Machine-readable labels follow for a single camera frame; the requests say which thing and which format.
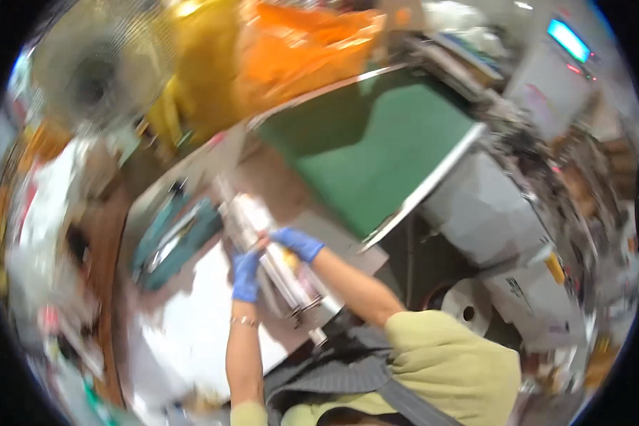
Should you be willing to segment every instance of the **display screen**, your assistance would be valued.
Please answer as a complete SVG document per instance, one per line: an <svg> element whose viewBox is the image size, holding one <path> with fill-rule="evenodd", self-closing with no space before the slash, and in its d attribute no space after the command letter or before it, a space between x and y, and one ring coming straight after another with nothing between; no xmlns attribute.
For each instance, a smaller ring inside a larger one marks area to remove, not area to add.
<svg viewBox="0 0 639 426"><path fill-rule="evenodd" d="M580 62L587 61L589 48L575 35L568 25L555 19L551 20L549 28L546 30L550 36L563 46L575 59Z"/></svg>

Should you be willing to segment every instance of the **green mat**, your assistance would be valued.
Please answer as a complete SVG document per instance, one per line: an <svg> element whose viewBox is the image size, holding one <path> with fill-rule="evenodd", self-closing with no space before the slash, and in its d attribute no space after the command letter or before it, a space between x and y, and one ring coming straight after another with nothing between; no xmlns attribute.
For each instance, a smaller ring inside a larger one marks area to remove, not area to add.
<svg viewBox="0 0 639 426"><path fill-rule="evenodd" d="M469 131L466 109L447 86L405 68L283 110L257 133L363 239Z"/></svg>

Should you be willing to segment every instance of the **fan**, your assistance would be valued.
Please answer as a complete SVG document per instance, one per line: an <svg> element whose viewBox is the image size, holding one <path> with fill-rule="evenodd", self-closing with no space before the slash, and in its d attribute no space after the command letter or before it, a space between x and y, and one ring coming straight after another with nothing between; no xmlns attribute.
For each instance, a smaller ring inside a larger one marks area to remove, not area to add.
<svg viewBox="0 0 639 426"><path fill-rule="evenodd" d="M160 0L79 0L63 10L31 56L34 112L79 135L132 123L171 75Z"/></svg>

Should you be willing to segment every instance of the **light green shirt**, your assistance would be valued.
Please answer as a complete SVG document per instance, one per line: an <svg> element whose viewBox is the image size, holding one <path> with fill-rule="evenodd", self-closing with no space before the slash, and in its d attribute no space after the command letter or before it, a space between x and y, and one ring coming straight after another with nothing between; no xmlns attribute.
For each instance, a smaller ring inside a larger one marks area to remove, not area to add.
<svg viewBox="0 0 639 426"><path fill-rule="evenodd" d="M393 346L393 377L466 426L504 426L520 386L519 355L474 334L441 311L400 312L386 322ZM315 426L336 407L367 414L396 411L376 392L341 395L323 404L299 404L282 426ZM249 402L231 412L231 426L264 426L264 407Z"/></svg>

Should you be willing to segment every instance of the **hand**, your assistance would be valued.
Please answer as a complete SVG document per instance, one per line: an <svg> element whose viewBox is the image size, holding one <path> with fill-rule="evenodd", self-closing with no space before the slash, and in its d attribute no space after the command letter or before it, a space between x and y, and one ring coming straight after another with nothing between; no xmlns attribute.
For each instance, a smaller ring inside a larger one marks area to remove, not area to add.
<svg viewBox="0 0 639 426"><path fill-rule="evenodd" d="M293 228L278 229L270 234L270 239L287 247L306 263L312 263L324 247L321 241Z"/></svg>
<svg viewBox="0 0 639 426"><path fill-rule="evenodd" d="M234 256L234 274L232 285L232 299L255 303L258 298L258 287L260 284L256 279L260 255L262 249L267 244L265 241L259 242L253 249L245 254L236 254Z"/></svg>

